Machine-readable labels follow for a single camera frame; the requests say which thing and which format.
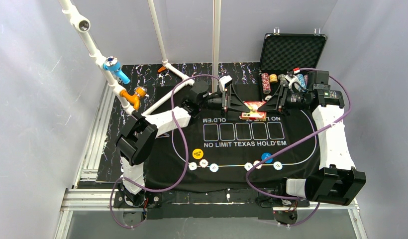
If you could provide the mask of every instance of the marble surface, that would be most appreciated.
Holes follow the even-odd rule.
[[[211,74],[211,63],[197,64],[172,64],[182,73],[188,76],[199,74]],[[161,65],[124,65],[123,72],[131,79],[131,83],[124,85],[130,94],[134,93],[136,87],[143,86],[147,88],[148,96],[142,99],[139,112],[144,112],[158,99],[154,98],[156,87],[174,86],[181,81],[181,78],[174,73],[166,71],[159,74],[157,70]],[[256,84],[260,74],[258,62],[234,62],[220,63],[219,77],[230,75],[234,84]],[[210,77],[203,77],[211,84]],[[125,125],[131,116],[127,115],[121,107],[119,100],[113,99],[111,116],[107,128],[105,143],[102,148],[102,157],[98,171],[98,182],[114,182],[122,175],[120,156],[116,153],[114,141],[119,134],[119,130]]]

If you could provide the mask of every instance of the case lid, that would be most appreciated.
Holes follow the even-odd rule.
[[[285,74],[296,67],[315,68],[326,40],[325,35],[267,33],[261,52],[261,72]]]

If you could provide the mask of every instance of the orange pipe fitting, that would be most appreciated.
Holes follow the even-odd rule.
[[[134,109],[137,111],[141,105],[140,99],[147,94],[147,89],[138,87],[135,90],[135,94],[130,95],[128,91],[123,90],[120,92],[120,96],[124,97],[127,101],[133,104]]]

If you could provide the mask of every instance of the yellow disc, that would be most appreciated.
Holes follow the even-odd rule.
[[[196,148],[192,151],[192,157],[194,157],[194,159],[201,159],[203,156],[204,152],[199,148]]]

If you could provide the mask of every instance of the metal bracket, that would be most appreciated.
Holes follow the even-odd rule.
[[[321,28],[314,28],[314,35],[320,36]]]

